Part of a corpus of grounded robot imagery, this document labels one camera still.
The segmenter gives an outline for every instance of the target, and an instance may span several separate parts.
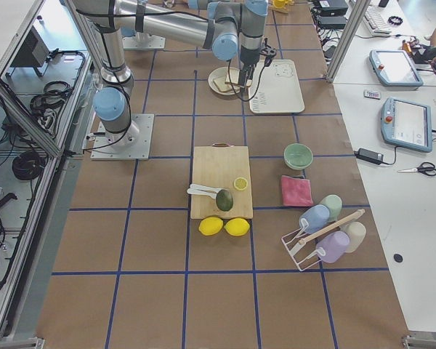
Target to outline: avocado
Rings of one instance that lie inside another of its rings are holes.
[[[233,195],[230,191],[222,189],[218,192],[215,202],[221,211],[229,211],[233,208]]]

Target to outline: tablet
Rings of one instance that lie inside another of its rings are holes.
[[[370,62],[375,74],[384,86],[423,86],[423,80],[405,51],[372,50]]]
[[[384,141],[415,151],[432,150],[431,108],[390,97],[383,106],[381,133]]]

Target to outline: remote control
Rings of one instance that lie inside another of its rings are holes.
[[[377,91],[368,91],[367,89],[365,91],[363,91],[363,96],[367,97],[367,98],[374,98],[375,100],[380,100],[381,99],[381,95],[379,92]]]

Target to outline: green bowl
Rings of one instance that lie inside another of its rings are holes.
[[[292,143],[284,149],[284,162],[292,169],[306,169],[312,161],[312,151],[306,145]]]

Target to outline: purple cup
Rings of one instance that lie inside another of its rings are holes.
[[[324,205],[316,205],[314,207],[310,207],[299,218],[300,228],[303,227],[302,218],[305,218],[308,222],[308,227],[307,229],[305,229],[305,233],[313,234],[315,231],[323,228],[328,222],[329,209]]]
[[[325,251],[325,255],[323,256],[318,252],[317,254],[322,261],[334,263],[346,252],[349,243],[349,236],[344,231],[335,231],[327,235],[316,246],[317,250],[322,247]]]

